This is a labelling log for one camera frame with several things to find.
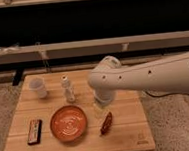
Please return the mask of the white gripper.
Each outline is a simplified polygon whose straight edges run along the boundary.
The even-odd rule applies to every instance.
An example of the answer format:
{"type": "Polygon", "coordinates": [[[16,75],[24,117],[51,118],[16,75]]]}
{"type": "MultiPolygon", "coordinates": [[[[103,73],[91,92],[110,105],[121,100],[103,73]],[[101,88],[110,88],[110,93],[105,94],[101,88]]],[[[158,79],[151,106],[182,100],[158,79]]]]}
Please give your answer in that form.
{"type": "Polygon", "coordinates": [[[94,98],[98,102],[93,104],[93,110],[97,119],[102,119],[108,114],[108,109],[104,106],[109,105],[115,98],[116,92],[113,90],[97,89],[94,98]]]}

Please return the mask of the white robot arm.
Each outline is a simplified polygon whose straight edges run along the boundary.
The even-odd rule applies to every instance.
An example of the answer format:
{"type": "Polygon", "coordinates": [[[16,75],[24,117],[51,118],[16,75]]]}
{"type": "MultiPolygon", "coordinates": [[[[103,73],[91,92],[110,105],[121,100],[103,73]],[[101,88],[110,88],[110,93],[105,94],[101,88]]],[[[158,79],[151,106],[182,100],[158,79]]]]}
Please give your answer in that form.
{"type": "Polygon", "coordinates": [[[87,81],[101,105],[114,101],[117,90],[189,94],[189,52],[132,66],[109,55],[89,72],[87,81]]]}

